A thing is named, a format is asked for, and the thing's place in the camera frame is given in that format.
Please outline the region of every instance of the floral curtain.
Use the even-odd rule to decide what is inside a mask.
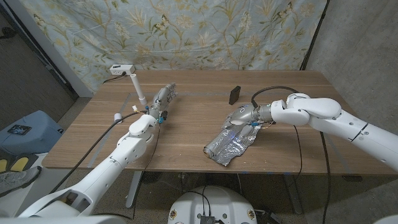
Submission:
[[[298,70],[326,0],[20,0],[94,93],[137,70]]]

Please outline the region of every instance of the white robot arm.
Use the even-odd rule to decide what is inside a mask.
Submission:
[[[166,85],[154,97],[147,114],[130,125],[129,132],[117,143],[116,149],[83,180],[66,189],[44,196],[23,211],[19,217],[81,217],[92,213],[100,198],[121,171],[140,158],[153,140],[153,130],[162,122],[161,114],[177,93],[175,83]]]
[[[353,143],[381,162],[398,171],[398,136],[356,118],[329,98],[310,98],[294,93],[283,100],[257,108],[245,105],[236,110],[232,124],[275,121],[292,125],[309,124],[312,128]]]

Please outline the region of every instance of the crumpled aluminum foil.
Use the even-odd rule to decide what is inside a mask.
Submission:
[[[254,142],[257,132],[260,130],[260,126],[255,126],[247,136],[242,136],[241,131],[248,124],[231,124],[229,122],[231,115],[232,113],[228,115],[219,135],[203,149],[210,159],[224,166],[227,166],[234,157],[243,154]]]

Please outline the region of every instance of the cable connector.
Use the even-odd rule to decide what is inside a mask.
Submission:
[[[134,110],[134,112],[141,113],[141,112],[138,110],[138,108],[137,108],[137,106],[136,106],[136,105],[132,106],[132,109]]]

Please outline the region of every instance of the electrical outlet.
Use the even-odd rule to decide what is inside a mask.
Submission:
[[[126,75],[131,75],[134,71],[134,65],[112,65],[109,69],[112,75],[122,75],[126,72]]]

